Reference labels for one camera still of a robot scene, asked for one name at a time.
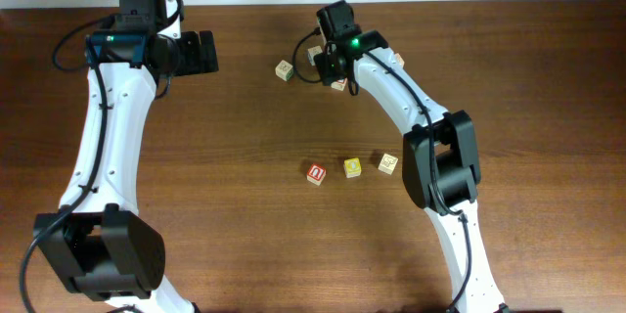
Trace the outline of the red letter U block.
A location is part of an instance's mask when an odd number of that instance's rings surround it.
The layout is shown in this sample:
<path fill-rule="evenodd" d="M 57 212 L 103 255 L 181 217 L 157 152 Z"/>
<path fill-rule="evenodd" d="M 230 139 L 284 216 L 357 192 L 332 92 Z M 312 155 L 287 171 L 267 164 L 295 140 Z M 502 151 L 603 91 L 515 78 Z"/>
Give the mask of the red letter U block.
<path fill-rule="evenodd" d="M 320 186 L 326 175 L 327 170 L 323 166 L 313 163 L 306 173 L 306 178 L 312 184 Z"/>

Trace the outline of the natural block brown picture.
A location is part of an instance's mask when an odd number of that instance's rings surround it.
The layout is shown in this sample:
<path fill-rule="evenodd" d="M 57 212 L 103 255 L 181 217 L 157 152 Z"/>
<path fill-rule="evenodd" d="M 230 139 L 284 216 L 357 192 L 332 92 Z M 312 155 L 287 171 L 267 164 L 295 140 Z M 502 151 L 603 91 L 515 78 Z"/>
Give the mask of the natural block brown picture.
<path fill-rule="evenodd" d="M 398 158 L 390 154 L 384 154 L 378 166 L 378 170 L 391 175 L 398 163 Z"/>

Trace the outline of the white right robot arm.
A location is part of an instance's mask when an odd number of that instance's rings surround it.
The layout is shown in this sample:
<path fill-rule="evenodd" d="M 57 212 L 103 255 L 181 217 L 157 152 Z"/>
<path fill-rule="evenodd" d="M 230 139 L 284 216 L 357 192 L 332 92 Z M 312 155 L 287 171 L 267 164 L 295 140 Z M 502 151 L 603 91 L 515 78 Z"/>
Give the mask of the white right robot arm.
<path fill-rule="evenodd" d="M 322 53 L 314 58 L 320 77 L 325 82 L 346 79 L 351 94 L 369 92 L 402 135 L 402 180 L 441 245 L 452 285 L 448 311 L 509 311 L 480 233 L 481 173 L 470 116 L 434 102 L 378 32 L 327 32 L 324 40 Z"/>

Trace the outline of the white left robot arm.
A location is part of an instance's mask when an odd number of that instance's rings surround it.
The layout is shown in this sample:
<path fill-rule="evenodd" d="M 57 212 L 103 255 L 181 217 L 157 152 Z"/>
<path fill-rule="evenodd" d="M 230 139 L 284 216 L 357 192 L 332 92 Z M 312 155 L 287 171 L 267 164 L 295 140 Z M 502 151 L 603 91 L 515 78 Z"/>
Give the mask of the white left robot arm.
<path fill-rule="evenodd" d="M 119 0 L 89 22 L 89 103 L 73 174 L 54 213 L 36 216 L 40 250 L 66 290 L 113 311 L 193 312 L 165 277 L 162 236 L 138 214 L 136 178 L 152 102 L 175 76 L 218 69 L 210 32 L 184 32 L 182 0 Z"/>

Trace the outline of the yellow wooden block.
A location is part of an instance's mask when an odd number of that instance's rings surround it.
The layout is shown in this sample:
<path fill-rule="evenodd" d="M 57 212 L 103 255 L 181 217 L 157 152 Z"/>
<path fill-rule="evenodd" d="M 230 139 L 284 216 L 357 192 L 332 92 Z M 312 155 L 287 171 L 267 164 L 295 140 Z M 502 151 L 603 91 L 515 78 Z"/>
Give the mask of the yellow wooden block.
<path fill-rule="evenodd" d="M 358 157 L 346 159 L 343 162 L 343 169 L 347 178 L 353 178 L 361 175 L 362 167 Z"/>

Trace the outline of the red letter A block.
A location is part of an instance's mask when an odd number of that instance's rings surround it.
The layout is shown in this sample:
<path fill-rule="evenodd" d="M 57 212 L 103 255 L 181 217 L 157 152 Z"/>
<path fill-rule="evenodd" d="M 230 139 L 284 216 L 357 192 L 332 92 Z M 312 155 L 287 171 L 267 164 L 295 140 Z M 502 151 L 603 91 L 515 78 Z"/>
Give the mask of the red letter A block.
<path fill-rule="evenodd" d="M 347 79 L 343 78 L 341 80 L 337 80 L 331 84 L 331 87 L 338 91 L 343 91 L 345 89 L 347 83 Z"/>

